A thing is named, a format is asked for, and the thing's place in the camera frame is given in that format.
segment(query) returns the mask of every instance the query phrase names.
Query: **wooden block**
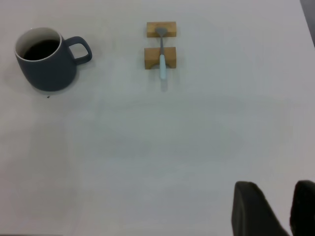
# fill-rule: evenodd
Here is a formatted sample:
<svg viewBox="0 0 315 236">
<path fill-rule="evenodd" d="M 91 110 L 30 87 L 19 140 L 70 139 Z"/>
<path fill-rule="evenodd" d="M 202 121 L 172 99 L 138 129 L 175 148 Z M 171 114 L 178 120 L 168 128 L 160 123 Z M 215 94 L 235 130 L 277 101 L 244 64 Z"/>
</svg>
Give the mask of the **wooden block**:
<svg viewBox="0 0 315 236">
<path fill-rule="evenodd" d="M 146 69 L 151 69 L 154 65 L 159 65 L 160 48 L 144 49 L 144 65 Z M 176 48 L 164 48 L 165 63 L 170 68 L 176 68 Z"/>
<path fill-rule="evenodd" d="M 176 37 L 176 22 L 148 22 L 147 37 L 159 38 L 159 35 L 156 33 L 156 28 L 158 27 L 167 28 L 167 33 L 164 37 Z"/>
</svg>

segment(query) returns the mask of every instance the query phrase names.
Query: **table surface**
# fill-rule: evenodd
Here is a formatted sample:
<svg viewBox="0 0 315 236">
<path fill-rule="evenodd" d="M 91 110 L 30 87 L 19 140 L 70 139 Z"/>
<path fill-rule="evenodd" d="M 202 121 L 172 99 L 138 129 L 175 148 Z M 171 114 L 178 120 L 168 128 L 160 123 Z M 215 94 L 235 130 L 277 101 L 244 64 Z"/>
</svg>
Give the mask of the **table surface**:
<svg viewBox="0 0 315 236">
<path fill-rule="evenodd" d="M 177 22 L 167 83 L 144 69 L 151 21 Z M 63 91 L 33 89 L 14 57 L 39 26 L 94 54 Z M 238 180 L 289 230 L 295 183 L 315 180 L 315 52 L 298 0 L 0 0 L 0 29 L 1 233 L 231 236 Z"/>
</svg>

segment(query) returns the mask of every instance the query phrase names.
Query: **dark liquid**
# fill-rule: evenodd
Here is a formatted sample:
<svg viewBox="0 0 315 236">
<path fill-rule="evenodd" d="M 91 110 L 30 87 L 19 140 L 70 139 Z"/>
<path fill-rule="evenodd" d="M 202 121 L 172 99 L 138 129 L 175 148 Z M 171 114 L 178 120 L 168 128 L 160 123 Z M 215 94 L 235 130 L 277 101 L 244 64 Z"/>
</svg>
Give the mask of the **dark liquid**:
<svg viewBox="0 0 315 236">
<path fill-rule="evenodd" d="M 26 60 L 40 60 L 50 56 L 58 48 L 59 41 L 45 40 L 31 46 L 24 54 Z"/>
</svg>

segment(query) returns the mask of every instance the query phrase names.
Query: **mug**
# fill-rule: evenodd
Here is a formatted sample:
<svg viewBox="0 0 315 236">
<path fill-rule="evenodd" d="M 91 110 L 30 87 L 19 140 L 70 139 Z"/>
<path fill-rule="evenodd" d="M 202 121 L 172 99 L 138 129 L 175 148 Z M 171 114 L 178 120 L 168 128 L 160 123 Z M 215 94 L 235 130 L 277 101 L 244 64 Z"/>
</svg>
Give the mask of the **mug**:
<svg viewBox="0 0 315 236">
<path fill-rule="evenodd" d="M 24 58 L 30 49 L 47 40 L 53 40 L 56 47 L 58 45 L 55 51 L 48 52 L 50 54 L 42 59 Z M 78 43 L 85 47 L 88 54 L 75 59 L 69 47 Z M 15 44 L 15 56 L 23 74 L 32 86 L 42 91 L 58 91 L 71 84 L 77 72 L 77 65 L 90 61 L 92 52 L 87 42 L 81 37 L 64 40 L 61 34 L 53 29 L 34 28 L 19 37 Z"/>
</svg>

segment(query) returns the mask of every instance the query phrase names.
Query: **spoon handle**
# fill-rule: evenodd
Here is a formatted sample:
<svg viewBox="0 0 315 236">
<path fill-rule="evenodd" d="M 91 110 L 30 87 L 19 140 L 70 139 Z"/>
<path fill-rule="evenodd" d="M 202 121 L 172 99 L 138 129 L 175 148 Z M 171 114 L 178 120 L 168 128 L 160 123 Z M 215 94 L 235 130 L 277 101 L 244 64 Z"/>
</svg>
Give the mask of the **spoon handle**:
<svg viewBox="0 0 315 236">
<path fill-rule="evenodd" d="M 159 77 L 162 80 L 166 79 L 166 64 L 164 55 L 159 56 Z"/>
</svg>

